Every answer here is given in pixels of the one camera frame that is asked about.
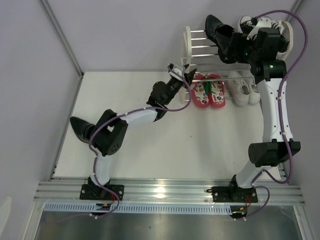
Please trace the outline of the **left aluminium frame post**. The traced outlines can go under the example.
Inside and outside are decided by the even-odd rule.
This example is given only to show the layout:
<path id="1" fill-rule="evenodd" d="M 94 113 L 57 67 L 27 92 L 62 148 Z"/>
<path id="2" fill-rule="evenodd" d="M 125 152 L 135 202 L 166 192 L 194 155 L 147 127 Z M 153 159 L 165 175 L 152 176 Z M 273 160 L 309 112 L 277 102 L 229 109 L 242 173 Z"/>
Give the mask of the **left aluminium frame post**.
<path id="1" fill-rule="evenodd" d="M 47 17 L 53 31 L 55 32 L 55 35 L 57 39 L 59 40 L 63 50 L 65 51 L 65 54 L 67 55 L 68 59 L 70 60 L 75 72 L 77 75 L 82 78 L 84 73 L 80 67 L 80 64 L 65 36 L 65 33 L 49 3 L 48 0 L 39 0 L 39 5 L 41 6 L 45 16 Z"/>

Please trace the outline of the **red green flip-flop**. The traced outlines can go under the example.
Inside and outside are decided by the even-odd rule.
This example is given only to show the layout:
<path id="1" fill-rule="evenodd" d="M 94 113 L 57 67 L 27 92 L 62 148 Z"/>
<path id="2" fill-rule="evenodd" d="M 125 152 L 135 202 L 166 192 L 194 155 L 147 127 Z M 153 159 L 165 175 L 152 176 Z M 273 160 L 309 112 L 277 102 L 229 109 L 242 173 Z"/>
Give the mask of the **red green flip-flop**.
<path id="1" fill-rule="evenodd" d="M 221 77 L 216 73 L 205 76 L 205 92 L 212 108 L 220 109 L 226 105 L 225 85 Z"/>
<path id="2" fill-rule="evenodd" d="M 204 75 L 198 74 L 192 82 L 192 101 L 198 108 L 207 108 L 210 105 L 206 92 L 206 82 L 203 81 L 205 79 L 206 77 Z"/>

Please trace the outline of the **aluminium mounting rail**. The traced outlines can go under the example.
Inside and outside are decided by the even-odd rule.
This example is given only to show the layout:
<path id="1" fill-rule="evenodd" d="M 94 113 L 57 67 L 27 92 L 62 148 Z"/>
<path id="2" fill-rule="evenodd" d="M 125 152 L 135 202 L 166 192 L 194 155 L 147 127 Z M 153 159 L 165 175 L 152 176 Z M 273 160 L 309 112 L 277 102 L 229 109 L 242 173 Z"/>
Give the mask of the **aluminium mounting rail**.
<path id="1" fill-rule="evenodd" d="M 78 202 L 84 178 L 54 178 L 38 184 L 34 201 Z M 213 197 L 207 189 L 226 187 L 227 180 L 194 179 L 138 179 L 113 178 L 111 184 L 123 185 L 123 203 L 134 204 L 186 204 L 204 205 L 212 203 Z M 268 190 L 257 189 L 258 205 L 269 200 L 270 206 L 304 206 L 306 204 L 301 188 L 271 181 L 259 181 Z"/>

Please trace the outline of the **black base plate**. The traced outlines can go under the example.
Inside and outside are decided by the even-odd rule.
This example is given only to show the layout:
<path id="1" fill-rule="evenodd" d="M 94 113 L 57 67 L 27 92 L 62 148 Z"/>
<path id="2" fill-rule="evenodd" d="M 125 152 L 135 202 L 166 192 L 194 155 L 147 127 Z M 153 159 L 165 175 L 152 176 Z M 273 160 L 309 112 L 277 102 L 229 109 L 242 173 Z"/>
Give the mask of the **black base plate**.
<path id="1" fill-rule="evenodd" d="M 206 190 L 212 195 L 215 203 L 245 203 L 249 200 L 250 203 L 258 202 L 258 195 L 256 190 L 252 188 L 227 187 L 227 186 L 213 186 Z"/>
<path id="2" fill-rule="evenodd" d="M 124 196 L 125 186 L 120 184 L 107 184 L 105 186 L 108 190 L 111 190 L 118 195 L 121 201 Z M 97 186 L 90 184 L 83 184 L 79 195 L 80 200 L 99 200 L 99 201 L 111 201 L 117 200 L 116 196 L 109 191 Z"/>

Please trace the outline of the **cream shoe rack chrome bars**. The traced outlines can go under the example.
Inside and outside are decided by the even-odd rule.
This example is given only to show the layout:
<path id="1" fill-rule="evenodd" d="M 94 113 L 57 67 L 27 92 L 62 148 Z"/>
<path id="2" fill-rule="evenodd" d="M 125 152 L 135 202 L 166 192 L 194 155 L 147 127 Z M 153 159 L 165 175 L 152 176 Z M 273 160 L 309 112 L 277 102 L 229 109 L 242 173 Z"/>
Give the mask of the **cream shoe rack chrome bars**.
<path id="1" fill-rule="evenodd" d="M 204 30 L 192 31 L 189 26 L 185 27 L 180 60 L 183 64 L 189 64 L 191 68 L 198 67 L 196 76 L 216 73 L 221 76 L 220 81 L 227 85 L 230 72 L 238 72 L 242 76 L 244 71 L 249 71 L 248 67 L 241 67 L 238 62 L 232 63 L 230 67 L 221 67 L 218 57 L 218 47 L 207 39 Z"/>

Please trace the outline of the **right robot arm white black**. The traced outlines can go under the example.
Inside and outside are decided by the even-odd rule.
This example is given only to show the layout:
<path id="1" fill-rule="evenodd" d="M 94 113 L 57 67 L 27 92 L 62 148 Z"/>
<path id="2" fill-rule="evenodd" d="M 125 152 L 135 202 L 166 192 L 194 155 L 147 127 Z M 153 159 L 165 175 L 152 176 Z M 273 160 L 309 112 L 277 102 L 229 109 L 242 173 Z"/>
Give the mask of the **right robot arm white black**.
<path id="1" fill-rule="evenodd" d="M 258 198 L 254 182 L 280 163 L 291 161 L 301 149 L 291 133 L 286 106 L 286 63 L 277 59 L 281 33 L 270 27 L 262 27 L 253 39 L 232 40 L 239 45 L 240 63 L 250 64 L 250 72 L 260 93 L 263 116 L 263 136 L 260 143 L 248 147 L 249 160 L 244 168 L 234 175 L 226 192 L 224 201 L 233 203 L 256 203 Z"/>

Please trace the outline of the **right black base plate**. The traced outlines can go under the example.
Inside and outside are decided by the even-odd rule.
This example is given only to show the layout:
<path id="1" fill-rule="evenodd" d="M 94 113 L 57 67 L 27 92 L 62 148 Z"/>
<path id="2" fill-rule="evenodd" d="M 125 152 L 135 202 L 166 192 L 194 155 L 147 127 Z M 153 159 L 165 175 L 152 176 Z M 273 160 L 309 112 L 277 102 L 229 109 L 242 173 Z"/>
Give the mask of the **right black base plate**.
<path id="1" fill-rule="evenodd" d="M 215 203 L 245 203 L 249 200 L 250 203 L 258 202 L 258 195 L 256 190 L 252 188 L 227 187 L 227 186 L 213 186 L 206 190 L 212 195 Z"/>

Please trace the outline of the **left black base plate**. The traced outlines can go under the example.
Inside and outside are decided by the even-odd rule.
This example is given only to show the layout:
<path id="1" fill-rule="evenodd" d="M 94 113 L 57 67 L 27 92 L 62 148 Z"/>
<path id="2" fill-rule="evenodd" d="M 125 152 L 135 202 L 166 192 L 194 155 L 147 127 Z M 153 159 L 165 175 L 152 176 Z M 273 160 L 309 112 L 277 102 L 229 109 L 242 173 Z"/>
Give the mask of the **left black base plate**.
<path id="1" fill-rule="evenodd" d="M 124 196 L 125 186 L 120 184 L 107 184 L 105 186 L 108 190 L 111 190 L 118 195 L 121 201 Z M 109 191 L 97 186 L 90 184 L 83 184 L 79 195 L 80 200 L 99 200 L 99 201 L 111 201 L 117 200 L 116 196 Z"/>

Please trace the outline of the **black canvas sneaker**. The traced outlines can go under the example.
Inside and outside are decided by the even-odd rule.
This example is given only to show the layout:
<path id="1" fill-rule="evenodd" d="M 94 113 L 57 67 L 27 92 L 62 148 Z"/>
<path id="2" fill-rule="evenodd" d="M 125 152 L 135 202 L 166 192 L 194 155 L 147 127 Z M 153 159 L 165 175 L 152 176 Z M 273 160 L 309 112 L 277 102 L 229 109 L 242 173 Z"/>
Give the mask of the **black canvas sneaker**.
<path id="1" fill-rule="evenodd" d="M 286 29 L 286 25 L 281 20 L 271 21 L 271 27 L 279 30 L 280 32 L 280 40 L 278 42 L 278 54 L 284 54 L 289 46 L 290 40 L 284 35 L 284 31 Z"/>
<path id="2" fill-rule="evenodd" d="M 239 33 L 248 35 L 257 23 L 257 18 L 245 15 L 239 20 L 237 30 Z"/>

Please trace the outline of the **white sneaker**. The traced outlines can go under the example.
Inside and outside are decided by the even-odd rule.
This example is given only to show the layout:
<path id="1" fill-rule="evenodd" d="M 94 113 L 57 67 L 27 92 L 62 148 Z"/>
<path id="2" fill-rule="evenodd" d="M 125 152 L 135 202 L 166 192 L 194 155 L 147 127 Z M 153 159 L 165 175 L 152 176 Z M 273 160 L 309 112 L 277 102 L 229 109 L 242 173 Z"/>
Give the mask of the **white sneaker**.
<path id="1" fill-rule="evenodd" d="M 245 106 L 249 103 L 250 90 L 243 77 L 236 71 L 231 71 L 226 81 L 235 103 L 238 106 Z"/>
<path id="2" fill-rule="evenodd" d="M 248 102 L 252 105 L 258 104 L 261 100 L 261 95 L 259 93 L 257 85 L 255 84 L 254 76 L 249 71 L 243 71 L 242 77 L 244 78 L 249 88 Z"/>

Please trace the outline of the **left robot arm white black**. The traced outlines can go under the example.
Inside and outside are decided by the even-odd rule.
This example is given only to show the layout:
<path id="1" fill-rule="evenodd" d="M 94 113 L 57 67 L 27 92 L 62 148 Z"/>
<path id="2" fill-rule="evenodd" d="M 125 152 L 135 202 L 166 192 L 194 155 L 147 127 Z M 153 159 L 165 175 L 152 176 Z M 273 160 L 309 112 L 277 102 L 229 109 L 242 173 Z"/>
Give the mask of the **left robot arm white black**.
<path id="1" fill-rule="evenodd" d="M 188 65 L 170 64 L 168 82 L 158 81 L 145 107 L 131 110 L 121 115 L 106 110 L 96 124 L 89 123 L 78 117 L 71 117 L 70 123 L 76 137 L 95 153 L 93 172 L 87 183 L 81 187 L 81 200 L 122 200 L 124 187 L 110 184 L 110 168 L 112 155 L 124 141 L 129 127 L 139 126 L 160 120 L 169 109 L 166 107 L 178 91 L 184 87 L 189 89 L 196 70 L 186 72 Z"/>

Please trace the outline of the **right black canvas sneaker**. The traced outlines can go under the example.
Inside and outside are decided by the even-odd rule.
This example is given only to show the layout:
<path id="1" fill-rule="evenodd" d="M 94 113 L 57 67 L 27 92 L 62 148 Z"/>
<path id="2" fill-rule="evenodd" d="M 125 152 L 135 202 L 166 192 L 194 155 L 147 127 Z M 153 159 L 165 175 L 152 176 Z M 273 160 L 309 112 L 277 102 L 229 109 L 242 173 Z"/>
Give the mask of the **right black canvas sneaker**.
<path id="1" fill-rule="evenodd" d="M 284 31 L 286 29 L 286 25 L 281 20 L 271 21 L 271 27 L 279 30 L 280 32 L 280 40 L 278 42 L 278 54 L 284 54 L 289 46 L 290 40 L 284 35 Z"/>

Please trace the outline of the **left black canvas sneaker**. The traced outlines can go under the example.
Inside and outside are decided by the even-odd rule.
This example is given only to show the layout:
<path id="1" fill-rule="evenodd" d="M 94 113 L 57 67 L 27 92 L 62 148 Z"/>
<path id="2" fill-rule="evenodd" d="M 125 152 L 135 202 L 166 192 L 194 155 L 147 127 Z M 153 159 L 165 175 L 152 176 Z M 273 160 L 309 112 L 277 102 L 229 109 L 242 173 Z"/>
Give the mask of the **left black canvas sneaker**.
<path id="1" fill-rule="evenodd" d="M 245 15 L 239 20 L 237 30 L 239 33 L 248 35 L 257 23 L 257 18 Z"/>

